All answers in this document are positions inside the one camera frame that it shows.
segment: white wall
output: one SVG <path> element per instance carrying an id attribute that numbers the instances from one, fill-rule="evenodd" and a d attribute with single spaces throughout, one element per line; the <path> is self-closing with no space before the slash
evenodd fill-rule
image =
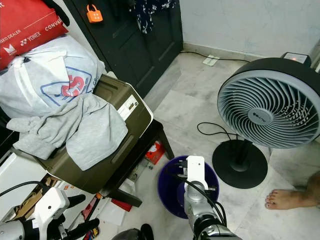
<path id="1" fill-rule="evenodd" d="M 279 57 L 320 39 L 320 0 L 180 0 L 186 43 Z"/>

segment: fan base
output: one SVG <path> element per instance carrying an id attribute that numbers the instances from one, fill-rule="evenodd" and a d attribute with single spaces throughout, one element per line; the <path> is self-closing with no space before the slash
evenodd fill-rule
<path id="1" fill-rule="evenodd" d="M 214 150 L 212 164 L 222 181 L 238 189 L 250 189 L 259 185 L 268 172 L 264 154 L 246 140 L 221 143 Z"/>

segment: black shoe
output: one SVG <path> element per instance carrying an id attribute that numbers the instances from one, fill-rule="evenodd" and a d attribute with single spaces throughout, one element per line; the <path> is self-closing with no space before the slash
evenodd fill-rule
<path id="1" fill-rule="evenodd" d="M 142 239 L 141 240 L 155 240 L 154 239 L 154 233 L 152 231 L 152 228 L 149 224 L 143 224 L 141 226 L 141 236 L 142 236 Z"/>

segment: purple bucket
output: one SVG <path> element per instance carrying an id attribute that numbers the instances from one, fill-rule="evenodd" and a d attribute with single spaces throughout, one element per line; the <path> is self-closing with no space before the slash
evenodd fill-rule
<path id="1" fill-rule="evenodd" d="M 169 161 L 161 170 L 158 178 L 158 194 L 165 208 L 173 215 L 187 219 L 184 210 L 184 182 L 173 176 L 170 176 L 166 171 L 172 174 L 183 174 L 183 168 L 179 168 L 177 164 L 180 160 L 186 161 L 188 156 L 178 156 Z M 204 164 L 204 179 L 208 186 L 215 186 L 216 190 L 211 191 L 210 198 L 214 201 L 219 196 L 219 183 L 214 170 L 207 164 Z"/>

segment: lock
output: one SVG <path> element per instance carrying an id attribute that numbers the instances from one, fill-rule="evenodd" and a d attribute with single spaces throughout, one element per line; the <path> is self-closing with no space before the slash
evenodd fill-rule
<path id="1" fill-rule="evenodd" d="M 89 19 L 89 22 L 91 24 L 94 24 L 94 23 L 99 23 L 99 22 L 103 21 L 104 19 L 102 18 L 101 12 L 99 10 L 97 10 L 95 5 L 92 4 L 92 6 L 94 8 L 94 11 L 91 11 L 89 9 L 89 4 L 86 6 L 86 9 L 88 11 L 86 13 L 86 15 L 87 15 L 87 17 Z"/>

